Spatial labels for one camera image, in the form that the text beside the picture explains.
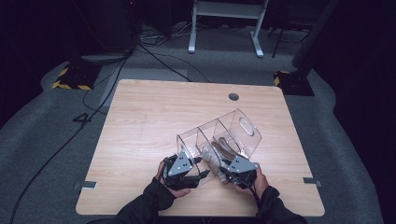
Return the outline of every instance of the clear plastic box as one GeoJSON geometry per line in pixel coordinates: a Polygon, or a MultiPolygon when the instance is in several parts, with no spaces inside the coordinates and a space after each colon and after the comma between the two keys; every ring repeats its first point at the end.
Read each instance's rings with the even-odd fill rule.
{"type": "Polygon", "coordinates": [[[227,156],[224,156],[225,153],[218,152],[213,144],[222,144],[230,149],[228,156],[234,154],[249,159],[261,140],[262,135],[250,119],[240,109],[235,109],[229,114],[179,134],[177,152],[180,153],[186,149],[186,154],[193,163],[190,175],[197,175],[204,169],[212,171],[213,174],[201,180],[200,186],[213,179],[214,176],[218,176],[220,181],[225,183],[225,176],[219,175],[219,167],[223,159],[227,160],[227,156]],[[195,163],[194,158],[199,157],[203,160],[195,163]]]}

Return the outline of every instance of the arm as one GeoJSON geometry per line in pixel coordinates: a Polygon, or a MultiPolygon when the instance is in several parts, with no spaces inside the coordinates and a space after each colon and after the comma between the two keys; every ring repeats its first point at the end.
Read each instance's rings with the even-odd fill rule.
{"type": "Polygon", "coordinates": [[[109,224],[146,224],[152,223],[158,216],[158,211],[172,206],[174,199],[190,193],[190,189],[174,191],[168,189],[159,180],[163,162],[160,164],[158,174],[152,178],[151,183],[144,189],[143,194],[126,204],[109,224]]]}
{"type": "Polygon", "coordinates": [[[277,189],[268,186],[261,196],[259,205],[259,211],[256,217],[260,220],[272,221],[274,224],[300,224],[308,223],[305,218],[300,215],[292,213],[288,208],[285,207],[282,200],[278,198],[279,191],[277,189]]]}
{"type": "MultiPolygon", "coordinates": [[[[257,178],[254,182],[256,194],[260,200],[258,203],[259,211],[256,217],[262,220],[262,223],[273,223],[273,224],[300,224],[307,223],[306,220],[299,215],[292,213],[288,208],[285,207],[282,200],[279,197],[279,191],[269,186],[267,178],[262,174],[262,168],[260,165],[257,170],[257,178]]],[[[239,192],[249,194],[253,196],[253,193],[249,189],[240,189],[235,186],[235,189],[239,192]]]]}

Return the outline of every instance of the wire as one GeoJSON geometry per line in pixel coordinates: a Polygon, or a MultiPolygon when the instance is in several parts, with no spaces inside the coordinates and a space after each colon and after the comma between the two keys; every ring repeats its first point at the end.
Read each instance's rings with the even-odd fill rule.
{"type": "Polygon", "coordinates": [[[254,199],[256,200],[257,206],[260,207],[260,198],[259,198],[259,196],[257,195],[256,190],[253,190],[253,188],[252,188],[250,185],[248,185],[246,182],[244,182],[244,181],[241,180],[240,178],[237,177],[236,180],[239,181],[239,182],[241,182],[243,185],[245,185],[245,186],[251,191],[251,193],[253,194],[254,199]]]}
{"type": "MultiPolygon", "coordinates": [[[[117,68],[119,65],[120,65],[120,62],[117,63],[116,66],[114,66],[113,71],[111,72],[110,75],[108,75],[107,77],[103,78],[100,82],[96,83],[93,87],[95,88],[96,86],[98,86],[98,85],[100,85],[102,82],[104,82],[106,79],[108,79],[109,77],[113,76],[114,72],[116,71],[116,68],[117,68]]],[[[84,97],[82,98],[82,103],[83,103],[87,108],[89,108],[90,110],[93,110],[93,111],[94,111],[94,110],[95,110],[94,108],[92,108],[92,107],[90,107],[89,105],[85,104],[85,97],[87,96],[87,94],[88,94],[89,92],[90,92],[90,91],[86,91],[86,92],[85,92],[84,97]]],[[[103,114],[103,115],[107,115],[107,113],[102,112],[102,111],[99,111],[98,113],[103,114]]]]}
{"type": "MultiPolygon", "coordinates": [[[[139,49],[136,49],[136,50],[139,51],[139,52],[141,52],[141,53],[148,54],[148,53],[143,52],[143,51],[141,51],[141,50],[139,50],[139,49]]],[[[207,79],[207,77],[204,75],[204,73],[202,73],[197,67],[195,67],[194,65],[192,65],[192,64],[189,63],[189,62],[187,62],[187,61],[184,60],[184,59],[180,59],[180,58],[178,58],[178,57],[176,57],[176,56],[168,55],[168,54],[160,54],[160,53],[152,53],[152,54],[159,55],[159,56],[163,56],[163,57],[171,57],[171,58],[175,58],[175,59],[181,60],[182,62],[187,63],[189,66],[191,66],[192,68],[194,68],[197,72],[199,72],[199,73],[204,77],[204,79],[205,79],[208,83],[212,83],[209,79],[207,79]]]]}
{"type": "Polygon", "coordinates": [[[89,123],[88,120],[91,120],[93,118],[93,116],[95,116],[96,113],[98,113],[99,110],[102,108],[102,106],[105,104],[106,100],[110,96],[110,93],[113,91],[114,87],[116,86],[117,80],[118,80],[118,78],[120,76],[120,71],[121,71],[122,67],[124,66],[125,62],[127,61],[127,59],[128,58],[126,58],[122,62],[121,67],[119,69],[119,72],[117,73],[116,81],[113,83],[113,86],[111,87],[111,90],[110,90],[109,94],[107,95],[106,99],[99,105],[99,107],[93,112],[93,114],[87,119],[87,121],[83,122],[81,124],[81,126],[78,128],[78,130],[44,163],[44,165],[42,165],[40,167],[40,169],[35,173],[35,175],[32,177],[32,179],[30,179],[28,184],[23,189],[23,191],[22,191],[20,197],[18,198],[17,202],[15,203],[14,209],[12,210],[12,215],[11,215],[11,219],[9,221],[9,224],[12,224],[14,222],[14,218],[15,218],[15,215],[17,213],[18,206],[20,205],[21,199],[22,199],[23,195],[26,193],[26,190],[29,189],[29,187],[32,185],[32,183],[35,181],[35,179],[41,174],[41,172],[52,161],[52,159],[55,158],[79,134],[79,132],[81,132],[81,130],[85,127],[85,125],[87,125],[89,123]]]}
{"type": "Polygon", "coordinates": [[[144,49],[147,53],[149,53],[152,57],[154,57],[155,59],[157,59],[158,62],[160,62],[161,64],[163,64],[165,67],[167,67],[169,70],[171,70],[172,72],[178,74],[181,77],[186,78],[186,80],[188,80],[189,82],[192,82],[191,79],[185,77],[184,75],[180,74],[178,71],[176,71],[175,69],[169,67],[169,65],[167,65],[166,63],[164,63],[163,61],[161,61],[161,59],[157,58],[157,56],[155,56],[153,53],[151,53],[148,49],[146,49],[141,43],[137,43],[142,49],[144,49]]]}

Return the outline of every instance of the black sleeve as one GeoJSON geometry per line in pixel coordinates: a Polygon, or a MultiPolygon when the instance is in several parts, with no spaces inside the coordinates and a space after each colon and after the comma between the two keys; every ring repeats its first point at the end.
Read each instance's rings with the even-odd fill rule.
{"type": "Polygon", "coordinates": [[[272,224],[300,224],[308,223],[305,218],[292,213],[285,207],[279,198],[279,191],[269,186],[262,193],[262,200],[259,205],[259,212],[256,217],[262,220],[262,223],[270,222],[272,224]]]}
{"type": "Polygon", "coordinates": [[[126,204],[109,224],[152,223],[158,211],[172,206],[176,197],[156,178],[145,188],[143,194],[126,204]]]}

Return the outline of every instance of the tabletop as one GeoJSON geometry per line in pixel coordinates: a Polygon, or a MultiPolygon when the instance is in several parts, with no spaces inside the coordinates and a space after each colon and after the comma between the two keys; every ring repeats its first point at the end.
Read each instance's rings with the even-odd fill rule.
{"type": "MultiPolygon", "coordinates": [[[[242,110],[262,134],[250,160],[261,165],[286,207],[318,217],[324,207],[281,89],[269,86],[123,79],[119,82],[94,152],[77,212],[115,215],[143,192],[163,158],[177,153],[177,135],[242,110]],[[239,99],[229,98],[236,93],[239,99]]],[[[253,198],[209,179],[175,200],[161,216],[254,217],[253,198]]]]}

